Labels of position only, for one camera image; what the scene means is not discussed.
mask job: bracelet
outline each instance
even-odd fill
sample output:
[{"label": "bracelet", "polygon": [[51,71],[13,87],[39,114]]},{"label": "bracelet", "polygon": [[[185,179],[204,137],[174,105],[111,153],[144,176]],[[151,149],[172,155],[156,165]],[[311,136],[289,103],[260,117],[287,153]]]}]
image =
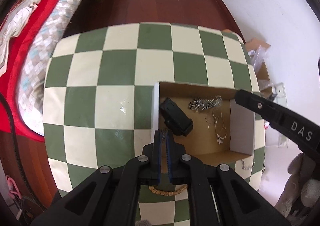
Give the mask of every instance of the bracelet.
[{"label": "bracelet", "polygon": [[153,192],[154,194],[157,194],[157,195],[164,195],[164,196],[175,196],[175,195],[177,195],[179,193],[182,193],[187,188],[188,188],[188,186],[185,184],[184,186],[182,186],[181,188],[179,188],[176,191],[161,191],[161,190],[156,189],[152,185],[149,186],[149,190],[151,192]]}]

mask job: white wall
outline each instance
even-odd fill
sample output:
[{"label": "white wall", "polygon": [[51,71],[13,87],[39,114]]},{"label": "white wall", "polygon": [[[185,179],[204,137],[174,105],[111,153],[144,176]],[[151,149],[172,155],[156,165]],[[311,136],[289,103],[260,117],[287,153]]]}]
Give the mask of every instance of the white wall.
[{"label": "white wall", "polygon": [[[283,82],[288,108],[320,124],[320,23],[305,0],[223,0],[246,41],[257,37],[271,44],[266,60],[274,83]],[[266,144],[278,143],[276,133],[267,131]],[[260,193],[271,203],[279,198],[289,175],[290,161],[299,153],[266,148],[266,172]]]}]

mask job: checkered tablecloth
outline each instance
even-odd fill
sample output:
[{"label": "checkered tablecloth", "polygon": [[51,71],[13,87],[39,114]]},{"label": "checkered tablecloth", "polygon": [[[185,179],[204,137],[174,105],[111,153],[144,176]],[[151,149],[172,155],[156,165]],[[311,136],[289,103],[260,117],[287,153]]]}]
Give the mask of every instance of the checkered tablecloth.
[{"label": "checkered tablecloth", "polygon": [[[157,81],[187,82],[259,93],[241,38],[200,26],[141,23],[62,39],[47,69],[44,134],[62,196],[102,165],[118,167],[150,143],[151,94]],[[256,115],[253,157],[229,164],[259,189],[264,122]],[[166,174],[162,190],[174,190]],[[189,225],[187,191],[170,197],[141,187],[137,219]]]}]

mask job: white patterned cloth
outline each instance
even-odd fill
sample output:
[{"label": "white patterned cloth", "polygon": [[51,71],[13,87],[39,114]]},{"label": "white patterned cloth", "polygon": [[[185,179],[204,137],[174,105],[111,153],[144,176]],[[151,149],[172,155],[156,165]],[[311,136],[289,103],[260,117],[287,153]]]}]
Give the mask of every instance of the white patterned cloth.
[{"label": "white patterned cloth", "polygon": [[43,93],[49,58],[78,8],[81,0],[59,0],[36,35],[21,70],[16,89],[16,102],[24,123],[44,135]]}]

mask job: wooden floor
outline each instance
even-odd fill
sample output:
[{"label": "wooden floor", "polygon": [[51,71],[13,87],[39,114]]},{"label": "wooden floor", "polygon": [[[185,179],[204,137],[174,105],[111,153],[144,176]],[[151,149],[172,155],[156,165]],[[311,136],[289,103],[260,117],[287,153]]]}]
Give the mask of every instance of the wooden floor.
[{"label": "wooden floor", "polygon": [[[64,36],[116,24],[172,22],[230,29],[240,34],[221,0],[83,0]],[[45,144],[18,137],[23,167],[40,201],[49,206],[57,188]],[[12,176],[23,195],[29,195],[15,161],[10,135],[0,133],[0,156],[6,174]]]}]

